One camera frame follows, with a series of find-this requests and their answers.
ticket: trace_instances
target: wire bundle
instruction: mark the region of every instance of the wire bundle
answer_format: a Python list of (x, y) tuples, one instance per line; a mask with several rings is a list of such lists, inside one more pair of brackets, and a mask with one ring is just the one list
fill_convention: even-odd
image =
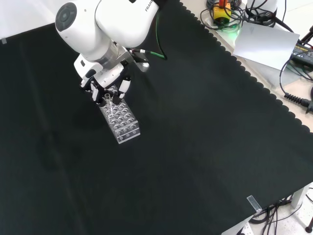
[[(253, 0), (250, 8), (246, 7), (245, 9), (242, 9), (240, 7), (242, 3), (241, 0), (231, 0), (231, 8), (229, 9), (226, 7), (227, 1), (225, 0), (223, 9), (225, 13), (228, 15), (228, 17), (232, 19), (232, 21), (226, 24), (226, 23), (218, 22), (214, 20), (213, 18), (213, 15), (212, 15), (213, 8), (220, 7), (218, 6), (218, 2), (215, 2), (215, 0), (207, 0), (208, 8), (201, 11), (200, 20), (202, 24), (205, 25), (207, 28), (216, 30), (216, 31), (223, 31), (229, 28), (236, 28), (239, 25), (243, 24), (244, 21), (249, 22), (249, 23), (254, 23), (254, 24), (270, 26), (270, 27), (274, 27), (275, 23), (278, 23), (282, 25), (283, 27), (288, 27), (287, 25), (283, 23), (285, 14), (286, 14), (287, 0), (285, 0), (285, 13), (284, 13), (284, 17), (282, 21), (276, 18), (276, 12), (270, 12), (261, 8), (267, 1), (268, 0), (264, 0), (264, 2), (261, 3), (259, 6), (254, 6), (255, 0)], [(202, 15), (204, 12), (207, 12), (207, 11), (209, 12), (211, 16), (213, 23), (217, 27), (209, 26), (206, 22), (204, 22)]]
[[(287, 218), (291, 217), (293, 214), (295, 214), (302, 207), (302, 204), (301, 204), (301, 206), (296, 211), (294, 211), (291, 215), (289, 215), (289, 216), (287, 216), (287, 217), (285, 217), (283, 219), (278, 219), (278, 208), (281, 207), (281, 206), (285, 206), (285, 205), (290, 204), (291, 201), (292, 201), (292, 196), (290, 197), (290, 199), (284, 198), (283, 200), (280, 200), (275, 205), (272, 205), (272, 206), (270, 206), (268, 208), (265, 208), (260, 213), (258, 213), (257, 215), (253, 216), (253, 218), (250, 219), (249, 223), (251, 223), (251, 224), (262, 224), (262, 223), (265, 223), (265, 226), (262, 229), (262, 235), (265, 234), (266, 229), (268, 230), (267, 231), (267, 235), (269, 235), (269, 230), (270, 230), (271, 224), (274, 223), (274, 225), (275, 225), (275, 235), (276, 235), (278, 221), (281, 221), (281, 220), (284, 220), (284, 219), (287, 219)], [(259, 216), (261, 216), (263, 214), (266, 214), (265, 218), (260, 219), (260, 220), (255, 219), (255, 218), (257, 218), (257, 217), (259, 217)]]

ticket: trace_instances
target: power adapter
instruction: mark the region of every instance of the power adapter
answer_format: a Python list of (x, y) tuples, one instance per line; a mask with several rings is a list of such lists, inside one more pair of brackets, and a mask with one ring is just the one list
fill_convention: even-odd
[(297, 43), (295, 48), (293, 49), (292, 55), (296, 55), (299, 53), (302, 53), (302, 54), (293, 56), (291, 60), (293, 60), (296, 63), (313, 68), (313, 50)]

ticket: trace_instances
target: white table surface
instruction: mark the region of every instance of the white table surface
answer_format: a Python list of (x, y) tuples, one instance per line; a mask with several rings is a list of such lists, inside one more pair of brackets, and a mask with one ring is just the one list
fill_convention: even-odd
[[(200, 12), (206, 8), (206, 0), (180, 0), (184, 6), (187, 7), (195, 16), (200, 19)], [(305, 12), (313, 10), (313, 0), (288, 0), (287, 1), (287, 13), (285, 16), (285, 23), (289, 25), (294, 32), (302, 36), (309, 32), (310, 27), (313, 25), (313, 20), (310, 14), (305, 14)], [(283, 9), (278, 10), (278, 17), (282, 17), (284, 14), (285, 3), (283, 0), (279, 0), (279, 6), (282, 5)], [(214, 30), (210, 30), (211, 33), (222, 43), (222, 46), (226, 50), (233, 52), (233, 45), (231, 42), (234, 42), (236, 35), (223, 35), (218, 34)], [(256, 77), (259, 82), (261, 82), (265, 88), (268, 88), (270, 92), (276, 95), (277, 99), (281, 100), (285, 106), (289, 108), (289, 111), (294, 113), (296, 118), (302, 121), (303, 125), (306, 125), (313, 132), (313, 114), (305, 114), (306, 109), (302, 106), (299, 106), (287, 99), (284, 98), (284, 94), (280, 88), (273, 86), (271, 80), (277, 79), (279, 81), (279, 71), (273, 68), (270, 68), (265, 65), (255, 63), (253, 61), (246, 61), (244, 58), (237, 57), (237, 59), (242, 62), (242, 65), (245, 66), (246, 70), (251, 73), (252, 76)], [(284, 89), (286, 92), (299, 96), (301, 98), (311, 99), (310, 92), (313, 86), (313, 83), (308, 82), (307, 80), (300, 78), (300, 76), (285, 70), (283, 72), (283, 79), (288, 77), (293, 78), (293, 82), (285, 85)]]

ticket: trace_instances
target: white wall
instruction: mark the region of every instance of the white wall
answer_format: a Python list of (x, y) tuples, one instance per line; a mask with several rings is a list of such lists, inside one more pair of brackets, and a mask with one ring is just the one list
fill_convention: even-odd
[(60, 7), (69, 0), (0, 0), (0, 39), (55, 21)]

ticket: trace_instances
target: green cable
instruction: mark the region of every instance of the green cable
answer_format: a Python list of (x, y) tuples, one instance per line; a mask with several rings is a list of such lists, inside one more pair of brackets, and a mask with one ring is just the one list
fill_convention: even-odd
[(166, 57), (166, 55), (165, 55), (165, 53), (164, 53), (164, 51), (163, 51), (163, 49), (162, 49), (162, 47), (161, 47), (161, 45), (160, 45), (159, 39), (158, 39), (157, 29), (158, 29), (159, 17), (160, 17), (160, 12), (158, 12), (158, 14), (156, 15), (156, 41), (157, 41), (158, 48), (159, 48), (160, 51), (162, 52), (162, 56), (163, 56), (162, 58), (165, 59), (165, 60), (167, 60), (167, 57)]
[(153, 52), (153, 51), (151, 51), (150, 53), (151, 53), (152, 55), (156, 55), (156, 56), (158, 56), (158, 57), (161, 57), (161, 58), (165, 59), (164, 55), (155, 53), (155, 52)]

